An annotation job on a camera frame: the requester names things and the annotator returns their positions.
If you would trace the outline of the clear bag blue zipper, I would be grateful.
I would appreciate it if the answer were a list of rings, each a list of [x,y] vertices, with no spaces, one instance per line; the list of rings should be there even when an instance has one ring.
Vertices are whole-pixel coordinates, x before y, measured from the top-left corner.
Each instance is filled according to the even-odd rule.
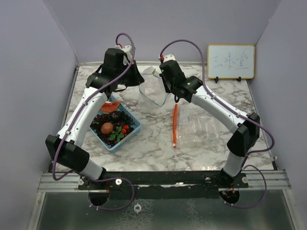
[[[170,111],[174,105],[171,94],[165,92],[158,71],[150,66],[141,76],[145,82],[139,85],[138,108],[145,114],[158,115]]]

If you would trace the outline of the watermelon slice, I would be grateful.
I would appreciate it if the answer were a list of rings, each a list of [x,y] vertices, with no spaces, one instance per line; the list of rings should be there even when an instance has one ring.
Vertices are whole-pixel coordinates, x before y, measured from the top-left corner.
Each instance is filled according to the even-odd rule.
[[[107,101],[104,105],[99,109],[102,113],[111,113],[117,111],[120,106],[120,101],[110,102]]]

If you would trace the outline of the dark purple plum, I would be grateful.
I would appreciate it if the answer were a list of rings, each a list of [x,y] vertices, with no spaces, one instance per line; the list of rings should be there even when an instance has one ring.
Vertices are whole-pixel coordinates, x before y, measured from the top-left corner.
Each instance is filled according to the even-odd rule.
[[[119,111],[113,111],[109,114],[109,118],[112,122],[118,122],[122,119],[122,113]]]

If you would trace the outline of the dark grape bunch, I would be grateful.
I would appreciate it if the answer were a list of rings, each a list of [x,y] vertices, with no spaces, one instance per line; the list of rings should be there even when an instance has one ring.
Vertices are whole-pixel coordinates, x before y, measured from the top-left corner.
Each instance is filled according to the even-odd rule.
[[[126,115],[124,112],[121,112],[122,113],[122,119],[118,122],[112,122],[109,118],[109,114],[110,113],[104,113],[104,114],[98,114],[92,121],[91,125],[90,125],[90,128],[92,130],[94,130],[94,132],[98,135],[98,137],[105,143],[107,144],[108,146],[115,146],[116,144],[118,144],[119,142],[117,142],[116,140],[114,141],[110,141],[109,140],[109,137],[110,137],[110,134],[108,135],[104,135],[101,133],[100,131],[100,128],[102,126],[103,123],[106,123],[106,122],[110,122],[113,124],[114,126],[114,129],[116,129],[117,127],[122,127],[124,125],[128,125],[129,126],[129,129],[128,129],[128,133],[125,135],[125,137],[130,134],[134,128],[131,126],[133,124],[133,120],[128,117],[128,115]]]

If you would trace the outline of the cherry tomatoes with green leaves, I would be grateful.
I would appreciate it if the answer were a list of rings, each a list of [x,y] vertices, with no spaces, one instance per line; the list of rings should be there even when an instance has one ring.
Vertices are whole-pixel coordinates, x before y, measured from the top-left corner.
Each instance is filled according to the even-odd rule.
[[[124,125],[124,126],[119,126],[116,129],[111,131],[109,140],[114,141],[116,140],[117,142],[120,142],[121,139],[125,137],[125,135],[128,133],[129,126]]]

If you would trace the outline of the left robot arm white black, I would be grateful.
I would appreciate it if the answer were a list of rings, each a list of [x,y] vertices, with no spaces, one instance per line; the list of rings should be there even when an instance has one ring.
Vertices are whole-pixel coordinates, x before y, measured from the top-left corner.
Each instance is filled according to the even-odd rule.
[[[135,48],[132,45],[117,45],[105,52],[103,64],[87,78],[82,98],[69,120],[56,135],[48,135],[46,138],[53,171],[60,164],[88,177],[95,189],[105,186],[105,169],[90,159],[82,145],[98,110],[108,101],[118,85],[134,87],[144,82],[137,69],[134,54]]]

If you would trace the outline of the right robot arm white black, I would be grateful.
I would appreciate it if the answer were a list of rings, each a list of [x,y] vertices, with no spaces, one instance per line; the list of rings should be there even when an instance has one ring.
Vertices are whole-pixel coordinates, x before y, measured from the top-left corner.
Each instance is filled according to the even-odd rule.
[[[166,61],[159,68],[166,92],[174,94],[176,101],[184,99],[204,109],[232,134],[227,142],[230,152],[220,176],[223,186],[232,187],[238,181],[237,175],[242,169],[247,152],[260,136],[260,128],[254,124],[260,122],[260,117],[256,113],[248,115],[216,96],[212,91],[206,91],[199,78],[195,76],[186,78],[175,60]]]

